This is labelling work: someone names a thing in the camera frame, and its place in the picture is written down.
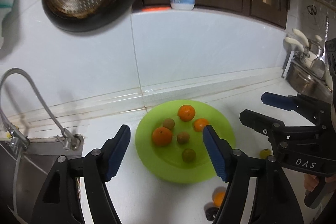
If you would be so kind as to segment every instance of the green fruit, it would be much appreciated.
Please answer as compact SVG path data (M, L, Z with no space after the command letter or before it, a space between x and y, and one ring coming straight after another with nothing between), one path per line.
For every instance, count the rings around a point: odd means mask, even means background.
M185 144L189 142L189 139L190 139L190 135L186 131L179 133L176 137L176 140L179 144Z
M260 158L263 160L265 160L270 155L272 155L272 152L268 148L261 150L259 153Z
M182 152L182 160L186 163L193 162L196 159L196 152L190 148Z
M175 126L175 122L173 119L171 118L167 118L163 121L162 126L165 128L168 128L169 130L173 130L174 126Z

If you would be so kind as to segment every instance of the faucet spout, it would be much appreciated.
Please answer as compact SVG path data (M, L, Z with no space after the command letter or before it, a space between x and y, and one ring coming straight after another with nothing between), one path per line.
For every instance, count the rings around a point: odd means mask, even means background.
M12 68L8 71L6 71L4 73L4 75L1 77L0 80L0 118L2 120L2 123L5 127L5 129L11 134L12 138L18 138L20 140L20 143L22 144L23 149L27 149L29 146L29 139L27 137L25 137L19 130L18 128L13 125L8 118L6 117L6 115L4 114L2 108L1 108L1 90L2 90L2 86L5 82L5 80L12 74L20 74L22 75L24 78L26 78L26 80L29 82L31 88L33 89L33 91L36 94L36 97L39 99L39 101L41 102L43 108L46 110L46 112L49 114L50 118L54 121L54 123L58 126L58 128L61 130L62 136L65 139L66 145L64 145L65 149L73 149L75 150L80 143L80 140L78 138L76 138L74 135L72 135L70 133L70 131L64 127L62 127L62 125L59 123L59 121L56 119L56 117L54 116L54 114L51 112L51 110L49 109L49 107L47 106L47 104L45 103L45 101L43 100L39 90L37 89L35 83L33 82L32 78L29 76L28 73L26 73L24 70L19 69L19 68Z

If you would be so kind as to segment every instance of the orange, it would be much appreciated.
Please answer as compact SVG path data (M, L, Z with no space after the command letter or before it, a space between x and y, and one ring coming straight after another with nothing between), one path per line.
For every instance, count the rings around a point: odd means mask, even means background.
M195 117L195 109L191 105L183 105L179 108L177 115L184 122L189 122Z
M194 130L197 132L202 132L205 126L208 126L210 123L207 119L200 118L193 123Z
M213 203L216 207L220 207L225 197L225 192L219 192L213 197Z
M153 143L156 146L166 146L171 143L173 133L165 127L159 127L152 134Z

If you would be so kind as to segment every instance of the countertop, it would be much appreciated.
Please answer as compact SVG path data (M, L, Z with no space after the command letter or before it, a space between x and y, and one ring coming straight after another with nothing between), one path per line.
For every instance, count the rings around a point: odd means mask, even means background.
M247 155L258 157L259 151L270 148L267 137L243 126L239 114L250 109L261 114L282 120L287 126L311 125L297 114L267 105L260 98L264 92L281 95L296 95L296 92L283 79L272 80L262 85L251 85L226 93L199 97L195 100L206 102L218 109L229 120L236 136L236 148ZM218 177L189 185L174 184L155 177L142 164L134 143L135 131L148 109L124 112L116 115L89 119L77 127L77 132L84 136L83 155L94 148L100 148L105 140L113 138L122 124L131 128L131 142L116 177L107 183L113 205L122 224L206 224L204 206L211 202L213 191L217 187L227 187ZM309 223L315 210L304 203L305 189L303 174L292 170L285 173L298 198L305 223ZM249 194L241 223L248 223L254 197L255 179L250 180ZM85 222L92 224L85 189L81 188L81 203Z

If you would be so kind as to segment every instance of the white handle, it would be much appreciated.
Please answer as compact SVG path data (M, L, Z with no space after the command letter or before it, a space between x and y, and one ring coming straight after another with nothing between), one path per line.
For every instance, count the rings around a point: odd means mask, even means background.
M301 32L298 29L293 28L293 33L296 34L298 37L301 37L303 42L305 43L306 47L309 47L308 38L305 36L305 34L303 32Z
M316 38L317 42L319 42L319 43L322 42L322 38L318 34L315 36L315 38Z
M286 37L285 41L287 43L289 43L289 44L298 46L300 52L305 52L305 49L303 48L303 45L299 41L297 41L296 39L290 38L290 37Z

